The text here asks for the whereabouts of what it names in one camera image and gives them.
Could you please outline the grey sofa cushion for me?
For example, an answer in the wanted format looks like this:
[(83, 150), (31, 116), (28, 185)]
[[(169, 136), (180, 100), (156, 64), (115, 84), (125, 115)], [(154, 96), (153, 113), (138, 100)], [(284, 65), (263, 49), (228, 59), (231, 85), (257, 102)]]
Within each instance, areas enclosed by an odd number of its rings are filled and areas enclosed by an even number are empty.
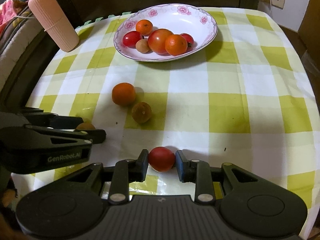
[(1, 4), (1, 88), (27, 46), (42, 30), (27, 3), (6, 0)]

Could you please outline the green checked tablecloth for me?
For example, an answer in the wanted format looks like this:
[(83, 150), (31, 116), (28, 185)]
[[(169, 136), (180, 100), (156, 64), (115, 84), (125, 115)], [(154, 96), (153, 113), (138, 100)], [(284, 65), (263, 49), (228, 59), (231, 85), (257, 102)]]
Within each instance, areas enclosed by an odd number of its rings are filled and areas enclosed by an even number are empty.
[[(142, 63), (120, 55), (113, 37), (128, 16), (78, 29), (80, 46), (59, 51), (27, 105), (88, 119), (107, 134), (92, 162), (112, 166), (164, 146), (220, 166), (230, 162), (298, 194), (308, 208), (301, 237), (319, 211), (319, 111), (304, 67), (281, 28), (264, 12), (210, 8), (218, 33), (181, 60)], [(112, 89), (134, 86), (135, 101), (118, 106)], [(151, 118), (135, 122), (146, 102)]]

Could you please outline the small brown longan in plate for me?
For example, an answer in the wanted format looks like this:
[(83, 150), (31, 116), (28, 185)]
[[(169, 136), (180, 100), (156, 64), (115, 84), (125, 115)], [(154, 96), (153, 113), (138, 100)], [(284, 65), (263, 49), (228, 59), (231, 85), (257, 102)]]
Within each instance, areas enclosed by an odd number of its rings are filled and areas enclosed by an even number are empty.
[(141, 39), (139, 40), (136, 45), (136, 50), (139, 51), (140, 53), (148, 53), (150, 51), (149, 45), (148, 45), (148, 41), (147, 39)]

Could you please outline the pink ribbed tube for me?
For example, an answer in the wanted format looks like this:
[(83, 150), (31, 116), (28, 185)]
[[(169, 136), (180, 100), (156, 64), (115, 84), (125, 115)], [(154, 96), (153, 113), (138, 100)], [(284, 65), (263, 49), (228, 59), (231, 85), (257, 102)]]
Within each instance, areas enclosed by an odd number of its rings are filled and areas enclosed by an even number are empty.
[(77, 47), (79, 36), (57, 0), (29, 0), (28, 7), (62, 51), (70, 52)]

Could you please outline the white floral plate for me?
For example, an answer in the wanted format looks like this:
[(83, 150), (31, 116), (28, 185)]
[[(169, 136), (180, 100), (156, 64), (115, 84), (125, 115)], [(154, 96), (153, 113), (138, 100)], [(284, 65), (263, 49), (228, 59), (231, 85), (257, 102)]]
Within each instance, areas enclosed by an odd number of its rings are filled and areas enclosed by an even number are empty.
[[(168, 29), (174, 34), (187, 33), (194, 39), (194, 45), (182, 55), (159, 55), (155, 52), (138, 52), (123, 44), (123, 37), (135, 30), (140, 20), (149, 20), (155, 29)], [(167, 62), (178, 60), (200, 51), (208, 46), (217, 36), (218, 25), (208, 12), (187, 4), (161, 4), (131, 14), (115, 32), (113, 44), (118, 53), (129, 59), (141, 62)]]

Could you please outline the small orange tangerine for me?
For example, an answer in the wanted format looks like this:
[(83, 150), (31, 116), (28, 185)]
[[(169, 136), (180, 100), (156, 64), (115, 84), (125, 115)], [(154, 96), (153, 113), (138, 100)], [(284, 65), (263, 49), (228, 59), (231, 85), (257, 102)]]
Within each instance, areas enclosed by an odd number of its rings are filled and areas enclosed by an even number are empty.
[(149, 20), (140, 20), (136, 23), (136, 31), (143, 36), (148, 36), (153, 31), (153, 24)]

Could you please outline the red oblong tomato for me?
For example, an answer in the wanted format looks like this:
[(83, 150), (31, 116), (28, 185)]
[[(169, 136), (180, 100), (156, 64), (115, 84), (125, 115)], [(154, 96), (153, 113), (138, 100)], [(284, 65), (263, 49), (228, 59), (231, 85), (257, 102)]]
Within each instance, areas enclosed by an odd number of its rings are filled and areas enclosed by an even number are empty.
[(136, 46), (136, 43), (143, 38), (143, 35), (138, 31), (130, 31), (124, 35), (122, 42), (124, 46), (133, 48)]

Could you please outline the dark red tomato with stem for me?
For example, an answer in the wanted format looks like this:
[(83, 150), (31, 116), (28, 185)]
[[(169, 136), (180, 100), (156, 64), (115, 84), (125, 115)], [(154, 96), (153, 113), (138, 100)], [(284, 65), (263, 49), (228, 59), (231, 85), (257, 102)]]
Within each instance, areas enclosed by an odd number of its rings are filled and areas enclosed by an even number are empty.
[(149, 152), (148, 161), (158, 172), (167, 172), (175, 164), (175, 155), (166, 147), (156, 147)]

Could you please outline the green foam mat edge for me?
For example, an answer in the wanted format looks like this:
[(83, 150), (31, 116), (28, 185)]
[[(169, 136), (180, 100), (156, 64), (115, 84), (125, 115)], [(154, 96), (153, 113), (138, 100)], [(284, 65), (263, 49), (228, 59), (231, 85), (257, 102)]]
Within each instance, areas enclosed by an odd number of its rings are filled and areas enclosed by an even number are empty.
[(99, 22), (99, 21), (105, 20), (105, 19), (107, 19), (107, 18), (114, 18), (114, 17), (117, 17), (117, 16), (128, 15), (128, 14), (131, 14), (131, 13), (132, 13), (131, 11), (126, 11), (126, 12), (122, 12), (121, 15), (111, 14), (111, 15), (108, 15), (108, 16), (106, 16), (106, 17), (96, 18), (95, 20), (88, 20), (88, 21), (86, 21), (83, 25), (80, 25), (80, 26), (78, 26), (77, 28), (80, 28), (80, 27), (89, 25), (89, 24), (91, 24), (91, 23), (95, 23), (95, 22)]

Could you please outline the cardboard box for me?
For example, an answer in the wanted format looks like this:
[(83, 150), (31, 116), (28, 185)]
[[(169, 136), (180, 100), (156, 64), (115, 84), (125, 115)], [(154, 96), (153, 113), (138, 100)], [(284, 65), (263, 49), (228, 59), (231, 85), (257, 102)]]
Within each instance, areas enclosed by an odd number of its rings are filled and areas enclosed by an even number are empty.
[(298, 33), (309, 54), (319, 57), (319, 0), (309, 0)]

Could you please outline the red cherry tomato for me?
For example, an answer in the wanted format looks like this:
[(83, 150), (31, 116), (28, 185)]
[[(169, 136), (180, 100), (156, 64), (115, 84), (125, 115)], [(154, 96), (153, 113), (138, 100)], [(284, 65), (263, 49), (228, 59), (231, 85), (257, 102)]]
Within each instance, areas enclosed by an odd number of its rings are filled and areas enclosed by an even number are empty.
[(191, 48), (194, 45), (194, 39), (191, 35), (187, 34), (187, 33), (182, 33), (180, 34), (183, 38), (185, 38), (188, 47)]

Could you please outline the large red tomato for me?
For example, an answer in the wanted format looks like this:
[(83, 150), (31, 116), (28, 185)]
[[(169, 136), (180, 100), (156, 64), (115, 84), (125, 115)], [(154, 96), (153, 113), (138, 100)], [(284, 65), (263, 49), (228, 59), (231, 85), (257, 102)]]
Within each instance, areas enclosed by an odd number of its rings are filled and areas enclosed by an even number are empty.
[(159, 55), (166, 54), (165, 41), (172, 34), (173, 32), (168, 29), (157, 29), (153, 31), (148, 37), (149, 48)]

